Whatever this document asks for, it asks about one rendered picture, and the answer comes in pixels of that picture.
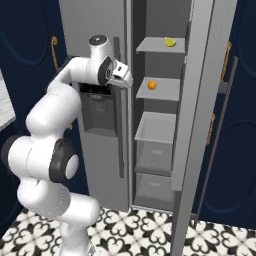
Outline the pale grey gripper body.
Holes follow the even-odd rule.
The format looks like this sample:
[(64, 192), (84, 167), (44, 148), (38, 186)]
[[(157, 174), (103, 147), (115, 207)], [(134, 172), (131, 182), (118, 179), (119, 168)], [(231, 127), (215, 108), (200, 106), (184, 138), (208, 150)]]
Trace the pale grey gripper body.
[(120, 88), (131, 88), (133, 86), (133, 77), (130, 71), (125, 73), (115, 72), (109, 83)]

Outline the grey fridge shelf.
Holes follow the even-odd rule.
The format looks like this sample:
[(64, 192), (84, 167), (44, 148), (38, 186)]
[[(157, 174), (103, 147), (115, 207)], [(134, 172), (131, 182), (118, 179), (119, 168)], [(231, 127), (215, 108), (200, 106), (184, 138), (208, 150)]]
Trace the grey fridge shelf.
[(184, 53), (185, 39), (175, 38), (176, 45), (168, 47), (165, 45), (164, 39), (159, 37), (145, 37), (139, 46), (137, 52), (153, 52), (153, 53)]
[[(156, 84), (156, 88), (153, 90), (149, 89), (149, 82), (154, 82)], [(136, 97), (139, 99), (178, 101), (179, 93), (179, 79), (145, 77)]]

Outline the grey fridge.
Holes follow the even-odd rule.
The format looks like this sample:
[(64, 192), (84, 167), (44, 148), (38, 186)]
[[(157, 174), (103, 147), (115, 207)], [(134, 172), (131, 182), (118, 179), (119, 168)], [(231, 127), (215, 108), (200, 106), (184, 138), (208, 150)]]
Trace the grey fridge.
[[(125, 58), (134, 83), (127, 90), (127, 174), (129, 209), (155, 210), (172, 214), (175, 192), (171, 201), (150, 199), (136, 193), (136, 174), (145, 173), (170, 178), (173, 168), (178, 115), (182, 97), (183, 78), (189, 45), (191, 16), (194, 0), (125, 0)], [(137, 52), (136, 48), (145, 37), (184, 38), (184, 53)], [(139, 99), (137, 92), (145, 77), (180, 80), (178, 101)], [(135, 135), (144, 112), (175, 114), (175, 132), (171, 169), (168, 172), (140, 168), (137, 166), (137, 142)]]

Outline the clear grey fridge drawer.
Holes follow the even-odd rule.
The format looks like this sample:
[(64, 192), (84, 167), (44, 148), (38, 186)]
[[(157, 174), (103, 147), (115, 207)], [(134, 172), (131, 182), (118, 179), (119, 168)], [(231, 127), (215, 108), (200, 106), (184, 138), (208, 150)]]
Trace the clear grey fridge drawer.
[(171, 201), (173, 192), (170, 188), (170, 178), (159, 175), (137, 173), (136, 193), (138, 196), (150, 199)]
[(137, 166), (168, 172), (171, 169), (176, 115), (144, 112), (135, 140)]

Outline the plain grey fridge door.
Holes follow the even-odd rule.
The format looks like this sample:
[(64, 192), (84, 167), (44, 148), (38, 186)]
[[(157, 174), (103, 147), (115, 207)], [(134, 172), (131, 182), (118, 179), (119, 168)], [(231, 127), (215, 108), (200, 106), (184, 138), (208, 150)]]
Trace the plain grey fridge door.
[(237, 1), (193, 2), (171, 176), (171, 256), (182, 256)]

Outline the grey fridge door with dispenser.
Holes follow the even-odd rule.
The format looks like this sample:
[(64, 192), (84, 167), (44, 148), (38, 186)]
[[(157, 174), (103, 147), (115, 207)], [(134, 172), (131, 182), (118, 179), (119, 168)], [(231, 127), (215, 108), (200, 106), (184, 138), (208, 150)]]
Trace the grey fridge door with dispenser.
[[(113, 37), (120, 40), (125, 58), (125, 0), (59, 0), (67, 53), (91, 54), (115, 61)], [(78, 82), (82, 110), (78, 117), (89, 195), (100, 205), (126, 212), (127, 174), (127, 90), (121, 88), (124, 178), (119, 178), (118, 138), (115, 121), (114, 85)]]

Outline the dark blue cupboard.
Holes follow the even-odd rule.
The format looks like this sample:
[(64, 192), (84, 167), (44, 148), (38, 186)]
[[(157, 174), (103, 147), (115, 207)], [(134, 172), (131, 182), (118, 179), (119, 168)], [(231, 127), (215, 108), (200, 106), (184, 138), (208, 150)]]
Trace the dark blue cupboard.
[(0, 72), (16, 115), (0, 131), (0, 238), (22, 210), (16, 197), (19, 179), (1, 161), (1, 148), (9, 137), (28, 133), (26, 116), (55, 74), (52, 36), (58, 39), (60, 67), (67, 53), (58, 0), (0, 0)]
[[(238, 0), (224, 82), (239, 58), (199, 220), (256, 229), (256, 0)], [(218, 121), (225, 96), (217, 94)], [(197, 213), (216, 128), (206, 145), (195, 194)]]

